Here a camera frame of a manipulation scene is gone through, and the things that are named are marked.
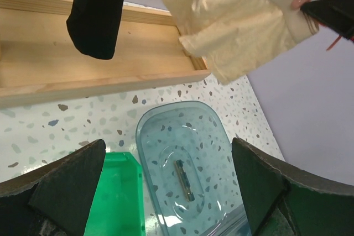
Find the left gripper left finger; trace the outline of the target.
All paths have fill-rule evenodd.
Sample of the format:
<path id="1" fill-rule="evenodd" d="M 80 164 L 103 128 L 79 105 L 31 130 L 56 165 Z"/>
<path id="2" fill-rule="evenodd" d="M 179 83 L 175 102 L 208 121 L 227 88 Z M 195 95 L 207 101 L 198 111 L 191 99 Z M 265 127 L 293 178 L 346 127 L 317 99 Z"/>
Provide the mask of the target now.
<path id="1" fill-rule="evenodd" d="M 83 235 L 105 156 L 98 139 L 1 182 L 1 235 Z"/>

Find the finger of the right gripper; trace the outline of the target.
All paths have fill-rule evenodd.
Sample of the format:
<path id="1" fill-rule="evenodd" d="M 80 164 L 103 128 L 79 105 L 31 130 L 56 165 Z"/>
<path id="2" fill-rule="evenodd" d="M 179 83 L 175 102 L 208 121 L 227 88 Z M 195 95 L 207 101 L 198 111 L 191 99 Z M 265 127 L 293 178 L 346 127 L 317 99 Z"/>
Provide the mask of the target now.
<path id="1" fill-rule="evenodd" d="M 316 0 L 306 2 L 300 10 L 339 36 L 353 41 L 353 0 Z"/>

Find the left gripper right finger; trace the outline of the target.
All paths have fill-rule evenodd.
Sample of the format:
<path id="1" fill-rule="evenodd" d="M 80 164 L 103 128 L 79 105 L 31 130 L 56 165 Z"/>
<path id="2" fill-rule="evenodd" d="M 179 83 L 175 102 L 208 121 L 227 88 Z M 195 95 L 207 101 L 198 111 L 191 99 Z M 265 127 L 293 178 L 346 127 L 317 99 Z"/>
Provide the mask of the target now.
<path id="1" fill-rule="evenodd" d="M 279 160 L 241 138 L 232 157 L 252 235 L 353 235 L 353 186 Z"/>

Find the beige underwear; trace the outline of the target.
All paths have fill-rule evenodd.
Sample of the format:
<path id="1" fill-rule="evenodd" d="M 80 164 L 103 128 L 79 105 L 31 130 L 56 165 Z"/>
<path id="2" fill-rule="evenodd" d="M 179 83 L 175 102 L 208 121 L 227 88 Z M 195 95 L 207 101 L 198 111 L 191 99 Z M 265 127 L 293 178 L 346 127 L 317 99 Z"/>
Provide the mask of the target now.
<path id="1" fill-rule="evenodd" d="M 180 43 L 203 57 L 224 85 L 273 60 L 319 31 L 293 0 L 162 0 Z"/>

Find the black underwear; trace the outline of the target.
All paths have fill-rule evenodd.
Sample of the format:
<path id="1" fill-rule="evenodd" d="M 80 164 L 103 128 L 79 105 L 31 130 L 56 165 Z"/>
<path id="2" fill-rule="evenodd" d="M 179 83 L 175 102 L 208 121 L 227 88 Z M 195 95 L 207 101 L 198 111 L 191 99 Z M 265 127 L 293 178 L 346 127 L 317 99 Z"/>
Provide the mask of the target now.
<path id="1" fill-rule="evenodd" d="M 100 60 L 114 56 L 124 0 L 74 0 L 66 21 L 69 36 L 82 54 Z"/>

